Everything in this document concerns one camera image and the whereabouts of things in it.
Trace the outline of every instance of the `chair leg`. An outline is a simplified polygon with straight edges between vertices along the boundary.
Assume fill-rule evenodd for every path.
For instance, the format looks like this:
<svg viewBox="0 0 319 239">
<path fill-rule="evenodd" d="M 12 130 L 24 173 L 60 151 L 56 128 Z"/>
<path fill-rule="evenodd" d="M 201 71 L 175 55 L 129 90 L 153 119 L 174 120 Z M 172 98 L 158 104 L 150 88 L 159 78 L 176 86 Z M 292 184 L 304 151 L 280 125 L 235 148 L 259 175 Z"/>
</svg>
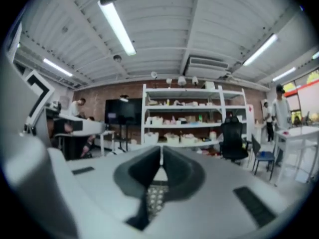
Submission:
<svg viewBox="0 0 319 239">
<path fill-rule="evenodd" d="M 251 170 L 252 172 L 254 171 L 255 163 L 256 163 L 256 159 L 254 160 L 253 170 Z"/>
<path fill-rule="evenodd" d="M 256 175 L 256 173 L 257 173 L 258 165 L 259 165 L 259 160 L 257 161 L 257 166 L 256 166 L 256 170 L 255 170 L 255 174 L 254 175 Z"/>
<path fill-rule="evenodd" d="M 271 177 L 273 176 L 274 166 L 275 166 L 275 161 L 272 162 L 272 167 L 271 167 L 271 172 L 270 172 L 270 178 L 269 178 L 269 180 L 271 180 Z"/>
</svg>

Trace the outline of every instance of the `blue chair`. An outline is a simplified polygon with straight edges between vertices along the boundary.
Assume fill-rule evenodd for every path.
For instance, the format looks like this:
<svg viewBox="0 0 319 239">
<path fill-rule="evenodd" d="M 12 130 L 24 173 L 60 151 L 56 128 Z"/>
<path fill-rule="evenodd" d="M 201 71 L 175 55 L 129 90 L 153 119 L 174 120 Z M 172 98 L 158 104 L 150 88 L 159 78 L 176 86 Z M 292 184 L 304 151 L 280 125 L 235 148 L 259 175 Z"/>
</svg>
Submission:
<svg viewBox="0 0 319 239">
<path fill-rule="evenodd" d="M 269 171 L 270 165 L 272 166 L 271 173 L 270 173 L 270 178 L 269 178 L 269 180 L 271 180 L 271 177 L 273 176 L 274 164 L 275 164 L 275 156 L 274 156 L 274 154 L 272 152 L 270 152 L 270 151 L 259 152 L 261 146 L 260 146 L 259 142 L 254 138 L 253 135 L 252 135 L 252 148 L 253 148 L 253 152 L 254 152 L 254 155 L 255 155 L 255 161 L 254 161 L 254 166 L 253 166 L 253 170 L 252 171 L 254 171 L 255 163 L 256 163 L 256 160 L 257 160 L 257 166 L 256 166 L 256 170 L 255 170 L 254 175 L 256 175 L 256 173 L 257 173 L 259 161 L 266 161 L 266 162 L 268 162 L 267 172 Z"/>
</svg>

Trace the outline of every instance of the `chair backrest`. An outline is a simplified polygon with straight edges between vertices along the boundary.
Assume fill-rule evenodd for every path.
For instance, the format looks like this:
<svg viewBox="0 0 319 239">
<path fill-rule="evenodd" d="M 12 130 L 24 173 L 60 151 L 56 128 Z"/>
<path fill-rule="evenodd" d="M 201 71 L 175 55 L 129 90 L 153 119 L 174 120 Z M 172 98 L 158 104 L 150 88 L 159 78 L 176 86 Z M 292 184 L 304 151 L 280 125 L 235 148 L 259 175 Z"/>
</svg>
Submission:
<svg viewBox="0 0 319 239">
<path fill-rule="evenodd" d="M 221 125 L 224 136 L 223 149 L 238 149 L 242 147 L 243 140 L 241 138 L 243 124 L 238 122 L 237 117 L 225 119 L 225 123 Z"/>
<path fill-rule="evenodd" d="M 255 156 L 258 154 L 261 145 L 260 143 L 255 139 L 254 135 L 251 135 L 251 141 L 252 141 L 252 146 L 253 146 L 253 152 L 255 154 Z"/>
</svg>

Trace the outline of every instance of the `person wearing cap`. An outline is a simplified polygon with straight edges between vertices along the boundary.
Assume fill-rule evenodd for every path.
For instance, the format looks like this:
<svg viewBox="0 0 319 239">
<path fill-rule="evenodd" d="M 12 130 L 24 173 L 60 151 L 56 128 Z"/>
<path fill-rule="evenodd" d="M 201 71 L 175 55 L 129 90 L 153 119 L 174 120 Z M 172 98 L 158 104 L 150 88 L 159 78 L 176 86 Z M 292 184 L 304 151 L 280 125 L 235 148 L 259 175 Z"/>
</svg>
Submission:
<svg viewBox="0 0 319 239">
<path fill-rule="evenodd" d="M 276 119 L 275 128 L 278 130 L 289 129 L 291 121 L 290 107 L 287 98 L 283 97 L 285 90 L 282 85 L 276 86 L 277 97 L 273 101 L 272 117 Z M 281 166 L 283 160 L 283 151 L 280 149 L 275 164 Z"/>
<path fill-rule="evenodd" d="M 264 107 L 266 108 L 265 121 L 266 121 L 266 127 L 267 127 L 268 142 L 271 142 L 274 140 L 272 113 L 271 113 L 270 107 L 268 106 L 268 102 L 264 103 Z"/>
</svg>

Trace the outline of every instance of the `black pants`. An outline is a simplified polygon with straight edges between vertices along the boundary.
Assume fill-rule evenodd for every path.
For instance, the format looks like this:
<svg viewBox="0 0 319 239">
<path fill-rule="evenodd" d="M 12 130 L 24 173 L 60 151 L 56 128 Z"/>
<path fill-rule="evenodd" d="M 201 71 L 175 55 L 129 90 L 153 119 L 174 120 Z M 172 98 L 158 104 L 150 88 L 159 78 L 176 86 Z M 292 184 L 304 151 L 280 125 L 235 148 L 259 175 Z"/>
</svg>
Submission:
<svg viewBox="0 0 319 239">
<path fill-rule="evenodd" d="M 268 133 L 268 141 L 274 140 L 274 129 L 273 129 L 273 123 L 267 122 L 267 133 Z"/>
</svg>

